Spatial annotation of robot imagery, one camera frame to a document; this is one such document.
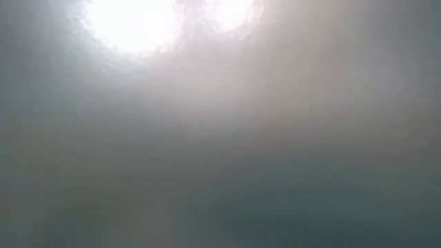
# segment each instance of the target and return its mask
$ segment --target fog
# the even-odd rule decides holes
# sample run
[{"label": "fog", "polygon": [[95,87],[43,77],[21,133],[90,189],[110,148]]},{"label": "fog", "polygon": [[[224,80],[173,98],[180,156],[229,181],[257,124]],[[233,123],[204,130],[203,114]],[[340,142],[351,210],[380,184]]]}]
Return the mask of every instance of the fog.
[{"label": "fog", "polygon": [[0,0],[0,247],[439,247],[440,4],[209,2]]}]

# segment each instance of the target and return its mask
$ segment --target bright light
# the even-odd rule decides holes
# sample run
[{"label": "bright light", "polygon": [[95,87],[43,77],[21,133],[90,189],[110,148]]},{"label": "bright light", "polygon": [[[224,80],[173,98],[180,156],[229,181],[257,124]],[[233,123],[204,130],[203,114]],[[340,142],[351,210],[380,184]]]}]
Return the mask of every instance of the bright light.
[{"label": "bright light", "polygon": [[207,0],[208,16],[220,32],[230,32],[250,24],[262,14],[257,0]]},{"label": "bright light", "polygon": [[182,13],[174,0],[88,0],[85,27],[119,52],[164,51],[176,43]]}]

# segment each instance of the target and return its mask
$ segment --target sky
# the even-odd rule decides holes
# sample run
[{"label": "sky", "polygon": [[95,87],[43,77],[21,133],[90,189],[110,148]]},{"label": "sky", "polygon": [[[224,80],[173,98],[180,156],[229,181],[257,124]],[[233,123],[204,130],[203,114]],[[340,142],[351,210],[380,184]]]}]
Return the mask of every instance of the sky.
[{"label": "sky", "polygon": [[439,247],[440,7],[0,0],[0,247]]}]

